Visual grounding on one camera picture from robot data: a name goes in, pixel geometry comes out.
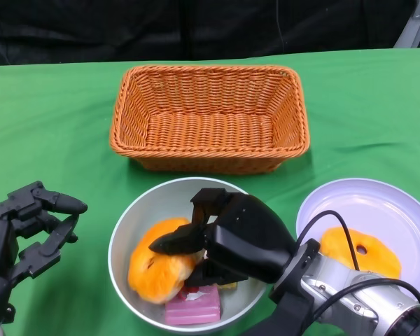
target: silver robotic arm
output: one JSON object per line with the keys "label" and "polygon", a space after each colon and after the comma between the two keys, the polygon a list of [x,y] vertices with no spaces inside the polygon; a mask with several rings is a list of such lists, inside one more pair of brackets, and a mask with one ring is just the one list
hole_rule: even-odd
{"label": "silver robotic arm", "polygon": [[[360,282],[382,278],[379,274],[349,269],[332,258],[318,254],[300,284],[314,298],[315,312],[328,298],[341,290]],[[414,308],[420,308],[418,301],[403,293],[398,286],[373,286],[345,295],[327,308],[318,322],[337,326],[350,336],[384,336],[402,316]]]}

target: black curtain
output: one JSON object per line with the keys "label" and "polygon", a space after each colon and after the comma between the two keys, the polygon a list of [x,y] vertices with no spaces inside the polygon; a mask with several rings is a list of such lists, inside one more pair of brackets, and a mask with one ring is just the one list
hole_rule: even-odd
{"label": "black curtain", "polygon": [[0,42],[12,64],[392,48],[414,6],[414,0],[0,0]]}

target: orange bread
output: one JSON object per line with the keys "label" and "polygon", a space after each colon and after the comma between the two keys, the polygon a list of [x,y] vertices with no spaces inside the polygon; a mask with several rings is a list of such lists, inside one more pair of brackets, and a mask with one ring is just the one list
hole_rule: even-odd
{"label": "orange bread", "polygon": [[[371,271],[392,279],[399,279],[401,264],[397,256],[377,238],[355,230],[349,230],[353,246],[356,249],[359,269]],[[321,253],[336,259],[354,269],[349,244],[342,227],[327,230],[321,239]]]}
{"label": "orange bread", "polygon": [[141,239],[129,262],[129,287],[146,301],[162,304],[182,289],[183,282],[199,262],[202,254],[162,255],[149,249],[157,238],[189,224],[187,218],[172,218],[155,224]]}

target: green table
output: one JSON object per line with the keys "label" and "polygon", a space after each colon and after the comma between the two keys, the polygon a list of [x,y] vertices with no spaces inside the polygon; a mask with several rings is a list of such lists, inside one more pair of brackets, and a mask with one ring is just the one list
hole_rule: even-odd
{"label": "green table", "polygon": [[[301,75],[311,132],[308,154],[261,176],[216,176],[258,196],[295,233],[303,199],[346,177],[391,183],[420,201],[420,50],[369,50],[217,61],[283,64]],[[144,171],[109,148],[120,79],[141,63],[0,67],[0,201],[35,180],[89,204],[62,261],[11,296],[8,336],[164,335],[130,312],[109,279],[114,225],[143,191],[184,174]],[[44,235],[20,241],[21,247]],[[268,316],[264,297],[217,335],[236,335]],[[341,335],[314,325],[306,335]]]}

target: basket rim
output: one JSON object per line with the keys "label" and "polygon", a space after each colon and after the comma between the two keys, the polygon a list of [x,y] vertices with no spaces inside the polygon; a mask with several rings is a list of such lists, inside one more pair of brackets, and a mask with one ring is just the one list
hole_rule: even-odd
{"label": "basket rim", "polygon": [[[299,104],[298,114],[299,131],[303,135],[303,140],[296,146],[287,147],[168,147],[168,146],[128,146],[120,140],[120,114],[121,110],[117,106],[124,106],[127,98],[128,85],[133,75],[141,72],[156,72],[162,69],[171,71],[196,71],[215,69],[219,71],[239,71],[240,69],[259,70],[261,72],[282,72],[285,71],[295,84],[297,91],[297,100]],[[110,132],[111,148],[118,154],[130,158],[292,158],[303,154],[309,148],[309,128],[307,120],[307,111],[304,103],[302,84],[297,72],[287,66],[281,65],[141,65],[135,66],[128,71],[122,78],[120,91],[114,106],[114,114]]]}

